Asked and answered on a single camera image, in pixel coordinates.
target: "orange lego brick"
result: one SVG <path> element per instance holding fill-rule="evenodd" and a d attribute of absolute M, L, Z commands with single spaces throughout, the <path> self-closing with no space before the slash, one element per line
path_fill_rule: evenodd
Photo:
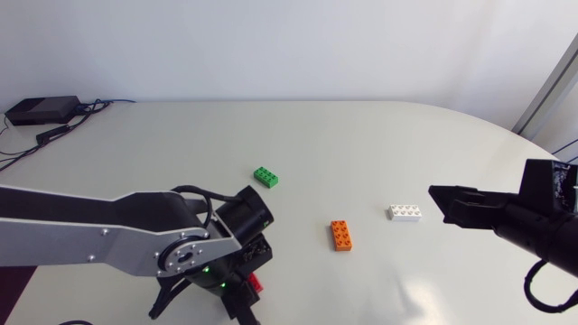
<path fill-rule="evenodd" d="M 347 222 L 344 220 L 332 221 L 331 232 L 333 232 L 333 242 L 335 243 L 336 251 L 350 251 L 353 248 Z"/>

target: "black cable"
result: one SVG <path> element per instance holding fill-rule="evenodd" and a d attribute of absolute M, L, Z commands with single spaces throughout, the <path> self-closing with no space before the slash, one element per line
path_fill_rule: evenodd
<path fill-rule="evenodd" d="M 2 131 L 0 131 L 0 135 L 2 135 L 2 133 L 4 131 L 6 131 L 8 129 L 8 124 L 6 123 L 6 116 L 4 116 L 4 128 L 2 129 Z"/>
<path fill-rule="evenodd" d="M 60 325 L 92 325 L 92 324 L 85 321 L 85 320 L 69 320 L 69 321 L 63 322 Z"/>
<path fill-rule="evenodd" d="M 16 157 L 12 157 L 12 158 L 7 158 L 7 159 L 3 159 L 0 160 L 1 162 L 7 162 L 7 161 L 11 161 L 7 164 L 5 164 L 4 166 L 0 167 L 0 172 L 2 172 L 3 170 L 5 170 L 6 168 L 10 167 L 11 165 L 15 164 L 16 162 L 18 162 L 19 160 L 23 159 L 26 156 L 29 156 L 33 153 L 36 153 L 38 150 L 42 149 L 43 147 L 45 147 L 47 144 L 50 144 L 60 138 L 62 138 L 64 135 L 69 134 L 70 132 L 72 132 L 75 128 L 77 128 L 78 126 L 80 126 L 81 124 L 83 124 L 84 122 L 86 122 L 90 116 L 92 116 L 93 114 L 99 113 L 100 111 L 102 111 L 103 109 L 107 108 L 110 104 L 114 103 L 115 101 L 126 101 L 126 102 L 131 102 L 131 103 L 135 103 L 135 101 L 133 100 L 128 100 L 128 99 L 113 99 L 113 100 L 100 100 L 100 99 L 96 99 L 94 102 L 90 103 L 90 104 L 80 104 L 75 108 L 75 113 L 77 115 L 81 115 L 82 118 L 79 120 L 78 123 L 74 124 L 74 125 L 70 125 L 69 129 L 64 132 L 61 133 L 59 135 L 55 135 L 52 138 L 48 138 L 45 140 L 45 142 L 41 143 L 41 144 L 37 144 L 34 147 L 21 151 L 19 153 L 3 153 L 0 152 L 2 154 L 5 155 L 18 155 Z M 8 125 L 6 124 L 6 116 L 5 116 L 5 126 L 6 128 L 8 127 Z"/>
<path fill-rule="evenodd" d="M 238 197 L 230 197 L 230 196 L 220 195 L 220 194 L 208 191 L 208 190 L 200 189 L 200 188 L 198 188 L 196 186 L 192 186 L 192 185 L 177 186 L 174 189 L 172 189 L 172 191 L 175 191 L 177 193 L 199 194 L 205 199 L 205 201 L 207 201 L 207 217 L 205 218 L 205 221 L 203 221 L 203 223 L 202 223 L 202 226 L 204 228 L 209 226 L 210 217 L 213 215 L 213 206 L 212 206 L 212 203 L 210 202 L 211 198 L 213 198 L 215 200 L 226 201 L 226 202 L 241 201 L 242 200 L 241 198 L 238 198 Z"/>
<path fill-rule="evenodd" d="M 199 195 L 202 195 L 202 196 L 207 196 L 207 197 L 210 197 L 210 198 L 212 198 L 212 199 L 222 200 L 222 201 L 225 201 L 225 202 L 239 202 L 239 201 L 242 200 L 242 199 L 239 198 L 239 197 L 230 197 L 230 196 L 227 196 L 227 195 L 221 195 L 221 194 L 218 194 L 218 193 L 215 193 L 215 192 L 211 192 L 211 191 L 209 191 L 209 190 L 204 190 L 204 189 L 198 188 L 198 187 L 193 186 L 193 185 L 181 185 L 181 186 L 175 187 L 175 188 L 172 189 L 172 190 L 175 191 L 175 192 L 177 192 L 177 193 L 182 193 L 182 192 L 184 192 L 184 193 L 199 194 Z"/>
<path fill-rule="evenodd" d="M 524 293 L 526 294 L 526 298 L 530 302 L 530 304 L 532 306 L 534 306 L 534 308 L 538 309 L 539 311 L 548 312 L 548 313 L 567 311 L 568 309 L 570 309 L 573 306 L 578 304 L 578 290 L 576 290 L 574 292 L 574 294 L 572 296 L 570 296 L 570 299 L 568 299 L 567 302 L 565 302 L 561 305 L 557 305 L 557 306 L 550 306 L 550 305 L 547 305 L 547 304 L 539 301 L 534 296 L 534 294 L 532 294 L 532 291 L 530 290 L 530 284 L 532 283 L 532 280 L 534 280 L 534 276 L 536 276 L 536 274 L 538 273 L 538 271 L 540 271 L 542 266 L 544 266 L 546 264 L 547 264 L 547 261 L 540 260 L 536 264 L 534 264 L 534 266 L 532 266 L 530 271 L 528 271 L 528 273 L 526 275 L 526 279 L 524 280 Z"/>
<path fill-rule="evenodd" d="M 578 139 L 576 139 L 576 140 L 570 142 L 569 144 L 563 146 L 562 148 L 554 151 L 552 154 L 557 154 L 557 153 L 561 152 L 562 150 L 566 149 L 567 147 L 571 146 L 572 144 L 575 144 L 576 142 L 578 142 Z"/>

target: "white table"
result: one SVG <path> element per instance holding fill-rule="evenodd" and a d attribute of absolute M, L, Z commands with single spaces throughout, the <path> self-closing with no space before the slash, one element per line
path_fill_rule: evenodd
<path fill-rule="evenodd" d="M 19 127 L 0 147 L 33 144 Z M 265 324 L 575 324 L 578 309 L 529 305 L 523 278 L 537 258 L 490 231 L 442 223 L 432 184 L 517 192 L 526 158 L 549 153 L 498 126 L 400 102 L 115 104 L 0 173 L 3 184 L 113 199 L 194 184 L 234 194 L 253 185 L 275 216 L 274 252 L 256 274 Z M 269 190 L 252 178 L 276 173 Z M 418 204 L 419 223 L 386 219 Z M 329 224 L 348 221 L 351 252 L 334 252 Z M 578 281 L 552 266 L 533 285 L 561 303 Z M 220 299 L 191 286 L 156 321 L 152 278 L 107 265 L 40 267 L 7 324 L 235 324 Z"/>

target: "toy brick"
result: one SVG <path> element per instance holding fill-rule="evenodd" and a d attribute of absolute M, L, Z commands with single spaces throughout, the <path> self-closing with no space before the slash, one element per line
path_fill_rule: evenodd
<path fill-rule="evenodd" d="M 393 221 L 419 221 L 422 211 L 416 205 L 392 204 L 387 210 Z"/>
<path fill-rule="evenodd" d="M 247 281 L 249 283 L 251 283 L 251 285 L 253 285 L 253 288 L 255 289 L 255 291 L 257 293 L 260 293 L 263 291 L 263 286 L 261 285 L 261 283 L 259 282 L 259 279 L 256 278 L 256 276 L 254 274 L 251 274 L 248 278 Z"/>
<path fill-rule="evenodd" d="M 259 167 L 259 169 L 253 172 L 253 176 L 269 189 L 279 182 L 279 178 L 272 172 L 268 171 L 265 167 Z"/>
<path fill-rule="evenodd" d="M 347 222 L 344 220 L 332 221 L 331 232 L 333 233 L 333 242 L 335 243 L 336 251 L 350 251 L 351 248 L 353 248 Z"/>

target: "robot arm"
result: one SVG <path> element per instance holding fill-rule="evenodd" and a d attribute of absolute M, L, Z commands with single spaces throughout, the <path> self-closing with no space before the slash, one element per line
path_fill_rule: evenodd
<path fill-rule="evenodd" d="M 578 277 L 578 166 L 528 160 L 519 194 L 478 191 L 461 186 L 431 186 L 444 223 L 460 228 L 492 229 L 496 235 L 541 258 L 528 273 L 525 293 L 545 312 L 578 304 L 578 291 L 565 304 L 547 306 L 529 290 L 540 267 L 551 263 Z"/>
<path fill-rule="evenodd" d="M 273 216 L 251 187 L 235 197 L 180 186 L 118 200 L 2 187 L 0 198 L 1 266 L 105 263 L 157 277 L 162 290 L 152 318 L 184 289 L 174 285 L 196 283 L 221 297 L 231 319 L 249 313 L 244 323 L 256 323 L 249 307 L 258 296 L 247 278 L 272 257 L 261 231 Z M 225 203 L 213 211 L 211 199 Z"/>

